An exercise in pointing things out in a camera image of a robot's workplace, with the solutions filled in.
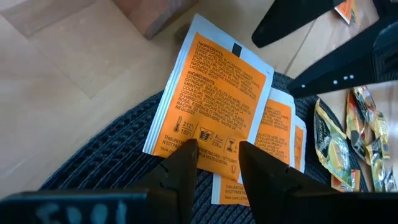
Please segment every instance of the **black plastic object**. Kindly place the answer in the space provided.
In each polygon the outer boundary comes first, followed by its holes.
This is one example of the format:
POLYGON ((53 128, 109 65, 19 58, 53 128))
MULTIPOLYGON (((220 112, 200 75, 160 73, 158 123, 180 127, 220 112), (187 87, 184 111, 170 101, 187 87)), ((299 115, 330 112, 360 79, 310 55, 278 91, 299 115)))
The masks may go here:
POLYGON ((398 13, 321 58, 287 88, 292 96, 303 97, 392 80, 398 80, 398 13))
POLYGON ((197 160, 190 139, 130 189, 14 194, 0 201, 0 223, 190 223, 197 160))
POLYGON ((397 0, 373 0, 373 3, 380 18, 388 14, 398 13, 397 0))
POLYGON ((275 0, 252 35, 257 47, 271 44, 344 0, 275 0))
POLYGON ((341 193, 248 142, 239 145, 243 184, 256 223, 384 223, 397 193, 341 193))

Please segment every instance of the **orange label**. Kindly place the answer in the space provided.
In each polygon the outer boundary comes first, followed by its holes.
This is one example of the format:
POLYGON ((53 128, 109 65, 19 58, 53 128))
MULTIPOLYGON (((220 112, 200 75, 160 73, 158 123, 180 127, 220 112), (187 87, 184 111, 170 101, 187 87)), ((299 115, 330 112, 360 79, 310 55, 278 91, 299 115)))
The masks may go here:
POLYGON ((220 205, 241 204, 249 206, 248 196, 244 190, 243 184, 233 180, 221 178, 220 205))
POLYGON ((353 8, 353 0, 347 0, 336 7, 339 14, 349 23, 351 21, 351 10, 353 8))
POLYGON ((197 138, 198 168, 237 180, 238 145, 249 136, 266 76, 196 33, 154 155, 168 157, 197 138))
POLYGON ((301 152, 303 150, 303 136, 304 130, 296 126, 294 137, 294 166, 297 170, 300 170, 301 152))
POLYGON ((290 164, 291 115, 289 106, 268 99, 255 143, 257 147, 286 164, 290 164))

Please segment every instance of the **wooden table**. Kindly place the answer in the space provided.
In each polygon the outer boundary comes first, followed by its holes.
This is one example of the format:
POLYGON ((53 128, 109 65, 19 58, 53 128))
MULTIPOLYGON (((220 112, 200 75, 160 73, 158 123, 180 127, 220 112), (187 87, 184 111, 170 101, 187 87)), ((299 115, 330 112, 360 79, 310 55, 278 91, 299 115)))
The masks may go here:
MULTIPOLYGON (((261 49, 251 34, 272 0, 201 0, 151 41, 110 0, 0 2, 0 197, 37 189, 117 116, 163 90, 180 48, 175 34, 194 13, 294 78, 377 20, 371 0, 358 2, 359 24, 328 12, 261 49)), ((398 85, 370 88, 397 161, 398 85)), ((345 94, 321 95, 343 125, 345 94)))

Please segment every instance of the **dark woven fabric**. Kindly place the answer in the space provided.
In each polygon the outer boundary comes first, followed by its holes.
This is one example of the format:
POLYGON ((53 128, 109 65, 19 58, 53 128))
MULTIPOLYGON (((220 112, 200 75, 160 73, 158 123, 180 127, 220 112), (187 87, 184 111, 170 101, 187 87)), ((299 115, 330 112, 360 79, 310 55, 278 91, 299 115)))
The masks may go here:
MULTIPOLYGON (((276 73, 272 87, 284 91, 291 78, 276 73)), ((64 163, 41 187, 54 189, 122 189, 152 170, 163 158, 142 153, 150 124, 162 97, 160 92, 113 121, 102 132, 64 163)), ((307 124, 305 174, 330 185, 330 173, 322 167, 315 153, 313 111, 317 96, 296 99, 296 114, 307 124)), ((322 107, 339 124, 330 109, 322 107)), ((353 169, 360 169, 350 150, 353 169)), ((198 170, 192 223, 253 223, 250 208, 242 205, 211 205, 212 174, 198 170)), ((361 190, 367 191, 361 175, 361 190)))

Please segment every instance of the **gold foil packet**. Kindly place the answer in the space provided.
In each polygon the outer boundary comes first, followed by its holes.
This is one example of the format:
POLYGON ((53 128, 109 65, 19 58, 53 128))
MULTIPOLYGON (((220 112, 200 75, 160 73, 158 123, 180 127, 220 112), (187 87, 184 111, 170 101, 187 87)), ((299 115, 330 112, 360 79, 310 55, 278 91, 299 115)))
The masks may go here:
POLYGON ((361 183, 361 171, 351 170, 352 187, 341 183, 334 175, 331 176, 331 187, 340 192, 359 192, 359 184, 361 183))
POLYGON ((394 174, 392 173, 392 167, 384 179, 384 187, 386 192, 398 192, 396 180, 394 178, 394 174))
POLYGON ((380 111, 376 112, 376 119, 374 120, 372 127, 374 129, 375 136, 380 138, 382 142, 381 152, 383 159, 390 159, 386 119, 384 119, 384 115, 380 111))
POLYGON ((366 146, 371 156, 372 178, 375 192, 384 191, 384 178, 386 172, 384 170, 384 161, 382 157, 382 141, 377 138, 372 144, 366 146))
POLYGON ((362 112, 359 110, 353 91, 350 91, 347 96, 346 124, 346 134, 351 140, 351 145, 354 151, 363 161, 368 165, 371 165, 369 153, 367 152, 365 145, 371 143, 373 133, 370 126, 365 122, 362 112))
POLYGON ((376 104, 367 86, 355 87, 353 91, 365 121, 369 124, 373 124, 373 121, 376 119, 376 104))
POLYGON ((321 108, 320 99, 315 105, 314 135, 321 164, 340 182, 352 187, 347 136, 321 108))

